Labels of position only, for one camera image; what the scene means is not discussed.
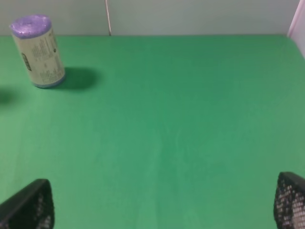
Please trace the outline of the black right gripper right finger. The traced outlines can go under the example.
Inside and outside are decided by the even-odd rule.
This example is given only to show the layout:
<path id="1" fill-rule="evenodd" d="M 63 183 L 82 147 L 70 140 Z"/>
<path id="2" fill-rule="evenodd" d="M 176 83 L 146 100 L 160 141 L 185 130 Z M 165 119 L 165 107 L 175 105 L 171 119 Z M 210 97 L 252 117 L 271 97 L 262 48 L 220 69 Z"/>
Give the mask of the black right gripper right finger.
<path id="1" fill-rule="evenodd" d="M 274 220 L 278 229 L 305 228 L 305 179 L 281 172 L 274 198 Z"/>

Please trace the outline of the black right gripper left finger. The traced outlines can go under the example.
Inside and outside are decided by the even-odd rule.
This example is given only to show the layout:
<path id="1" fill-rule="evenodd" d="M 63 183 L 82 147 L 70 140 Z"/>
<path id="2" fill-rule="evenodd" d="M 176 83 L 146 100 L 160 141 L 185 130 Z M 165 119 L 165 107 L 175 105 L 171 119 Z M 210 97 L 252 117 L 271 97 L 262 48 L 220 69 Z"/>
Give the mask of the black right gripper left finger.
<path id="1" fill-rule="evenodd" d="M 55 224 L 51 183 L 36 179 L 0 204 L 2 229 L 52 229 Z"/>

